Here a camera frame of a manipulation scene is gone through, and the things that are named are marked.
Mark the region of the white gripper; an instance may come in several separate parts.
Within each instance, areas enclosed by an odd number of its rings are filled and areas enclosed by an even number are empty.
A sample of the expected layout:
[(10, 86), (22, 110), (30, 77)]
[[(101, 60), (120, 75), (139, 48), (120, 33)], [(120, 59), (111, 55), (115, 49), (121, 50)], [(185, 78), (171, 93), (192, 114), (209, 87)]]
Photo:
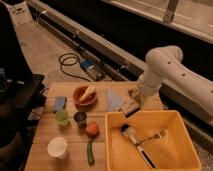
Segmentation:
[(128, 91), (130, 97), (135, 100), (140, 107), (145, 105), (147, 97), (144, 96), (137, 88), (132, 88)]

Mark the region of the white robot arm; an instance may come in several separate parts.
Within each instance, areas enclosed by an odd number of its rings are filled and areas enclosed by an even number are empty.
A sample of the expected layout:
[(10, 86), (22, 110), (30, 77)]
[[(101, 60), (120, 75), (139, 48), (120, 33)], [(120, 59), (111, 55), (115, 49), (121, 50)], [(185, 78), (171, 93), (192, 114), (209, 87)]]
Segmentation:
[(149, 50), (145, 56), (147, 69), (137, 80), (131, 97), (152, 96), (164, 79), (171, 81), (188, 94), (204, 111), (213, 117), (213, 81), (185, 67), (180, 47), (169, 45)]

